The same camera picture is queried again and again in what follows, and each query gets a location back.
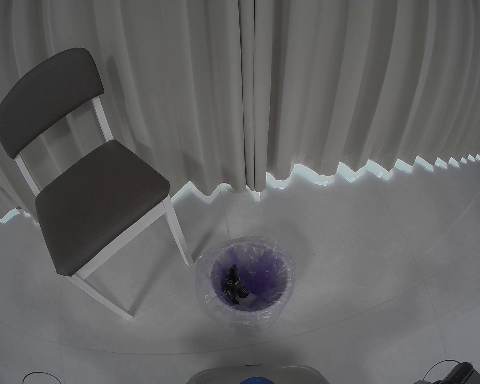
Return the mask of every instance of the black cable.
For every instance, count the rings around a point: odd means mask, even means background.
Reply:
[[[55,377],[55,376],[52,375],[51,373],[46,373],[46,372],[30,372],[28,375],[26,375],[26,376],[24,377],[24,379],[22,380],[22,384],[24,384],[25,379],[26,379],[28,376],[33,375],[34,373],[44,373],[45,375],[50,375],[50,376],[52,376],[52,377]]]
[[[433,367],[436,367],[438,364],[440,364],[440,363],[443,363],[443,362],[445,362],[445,361],[454,361],[455,363],[457,363],[457,364],[460,364],[460,362],[459,362],[459,361],[457,361],[457,360],[450,360],[450,359],[447,359],[447,360],[442,360],[442,361],[439,361],[439,362],[438,362],[438,363],[436,363],[436,364],[435,364]],[[427,373],[426,373],[426,374],[425,374],[425,376],[423,377],[423,380],[425,380],[425,377],[427,377],[427,375],[428,375],[428,372],[430,372],[430,371],[433,369],[433,367],[431,367],[431,368],[430,368],[430,369],[427,371]]]

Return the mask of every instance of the dark upholstered seat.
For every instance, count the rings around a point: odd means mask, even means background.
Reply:
[[[35,200],[57,273],[72,276],[169,189],[162,175],[116,140],[84,156]]]

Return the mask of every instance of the curtain fold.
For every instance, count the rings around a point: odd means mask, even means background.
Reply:
[[[475,156],[480,141],[477,1],[6,0],[0,98],[71,47],[93,55],[115,138],[171,194],[226,182],[260,192],[295,164],[332,175]],[[103,143],[87,103],[23,156],[42,189]],[[0,206],[35,216],[0,148]]]

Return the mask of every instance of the chair's front leg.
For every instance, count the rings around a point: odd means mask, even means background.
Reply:
[[[188,266],[193,264],[192,255],[188,252],[187,243],[183,236],[183,232],[181,231],[179,221],[177,219],[177,215],[175,214],[175,210],[173,209],[172,201],[170,200],[170,195],[168,195],[163,200],[163,206],[165,207],[165,213],[167,215],[167,222],[170,230],[172,231],[173,237],[175,238],[175,242],[180,250],[180,253],[183,257],[185,264]]]
[[[80,279],[79,276],[73,275],[68,277],[75,285],[77,285],[79,288],[81,288],[83,291],[88,293],[90,296],[92,296],[95,300],[99,301],[103,305],[105,305],[107,308],[111,309],[113,312],[119,314],[121,317],[124,319],[130,320],[132,318],[132,315],[129,313],[125,312],[123,309],[117,307],[114,303],[109,301],[107,298],[102,296],[96,289],[94,289],[90,284],[88,284],[85,280]]]

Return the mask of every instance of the trash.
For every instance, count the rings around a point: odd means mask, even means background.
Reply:
[[[257,335],[293,293],[295,264],[273,240],[249,236],[219,244],[196,262],[197,301],[230,331]]]

